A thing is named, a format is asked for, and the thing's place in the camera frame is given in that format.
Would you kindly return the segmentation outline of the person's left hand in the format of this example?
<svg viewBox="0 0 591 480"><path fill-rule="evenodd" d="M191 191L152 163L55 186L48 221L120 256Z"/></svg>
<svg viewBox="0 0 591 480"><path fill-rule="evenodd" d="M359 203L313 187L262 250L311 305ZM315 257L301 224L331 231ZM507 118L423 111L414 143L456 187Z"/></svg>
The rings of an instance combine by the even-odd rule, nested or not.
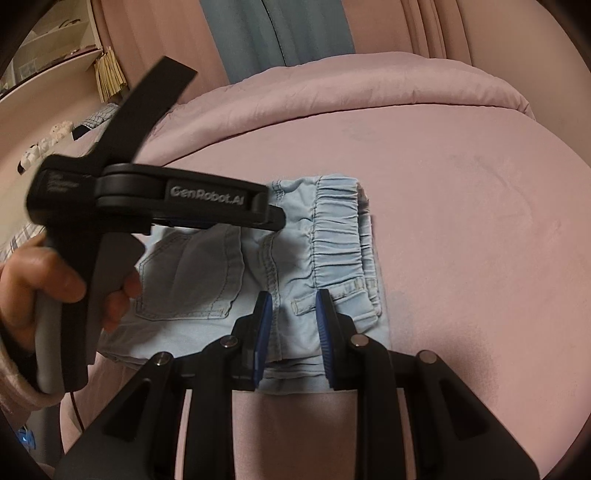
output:
<svg viewBox="0 0 591 480"><path fill-rule="evenodd" d="M27 353L35 350L35 299L39 293L64 303L83 299L86 285L39 234L1 264L1 324Z"/></svg>

